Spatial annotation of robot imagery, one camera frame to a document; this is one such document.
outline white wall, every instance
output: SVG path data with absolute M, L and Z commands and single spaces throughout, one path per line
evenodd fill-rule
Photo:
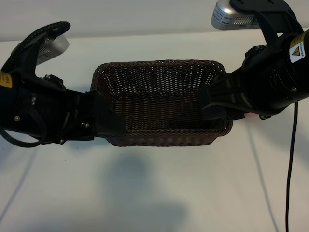
M 286 0 L 304 27 L 309 1 Z M 21 40 L 60 20 L 72 24 L 67 35 L 112 36 L 215 30 L 211 14 L 217 0 L 1 0 L 0 41 Z

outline brown wicker basket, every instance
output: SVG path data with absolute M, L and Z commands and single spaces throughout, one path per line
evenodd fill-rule
M 125 136 L 103 136 L 116 146 L 209 145 L 228 134 L 232 122 L 205 121 L 196 91 L 225 73 L 207 60 L 113 62 L 99 66 L 91 89 L 126 119 Z

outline screw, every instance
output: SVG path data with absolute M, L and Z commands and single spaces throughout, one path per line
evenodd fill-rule
M 88 127 L 89 127 L 89 123 L 88 122 L 86 122 L 86 123 L 82 123 L 81 124 L 81 126 L 83 127 L 83 128 L 85 128 L 85 129 L 87 129 Z
M 46 81 L 50 80 L 50 75 L 45 75 L 44 79 L 45 79 Z
M 263 46 L 262 46 L 262 45 L 258 45 L 258 46 L 255 47 L 255 50 L 256 50 L 257 52 L 260 52 L 260 51 L 263 50 Z
M 32 104 L 32 105 L 35 105 L 36 99 L 37 99 L 36 97 L 32 97 L 32 98 L 31 98 L 31 104 Z
M 291 93 L 296 93 L 297 92 L 297 88 L 291 88 L 290 92 Z
M 266 120 L 266 119 L 270 119 L 270 118 L 271 118 L 271 116 L 260 115 L 261 120 Z

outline white table surface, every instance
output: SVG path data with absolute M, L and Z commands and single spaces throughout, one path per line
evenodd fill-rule
M 17 44 L 0 43 L 1 64 Z M 213 59 L 231 72 L 259 44 L 259 30 L 70 39 L 37 75 L 87 91 L 95 68 L 111 61 Z M 293 232 L 309 227 L 308 114 L 303 100 Z M 227 136 L 201 147 L 115 147 L 97 138 L 24 149 L 0 138 L 0 231 L 282 232 L 292 123 L 290 106 L 267 121 L 236 121 Z

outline yellow warning sticker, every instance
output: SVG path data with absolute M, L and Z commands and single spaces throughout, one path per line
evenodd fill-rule
M 290 44 L 290 60 L 293 64 L 306 56 L 304 47 L 305 35 L 306 32 L 295 37 Z
M 295 47 L 296 45 L 298 45 L 298 44 L 300 44 L 301 42 L 303 42 L 304 39 L 305 39 L 305 34 L 306 34 L 306 33 L 304 32 L 304 33 L 302 33 L 301 35 L 295 37 L 295 38 L 292 40 L 291 44 L 290 44 L 290 48 Z
M 8 73 L 0 71 L 0 86 L 7 88 L 13 87 L 12 77 Z

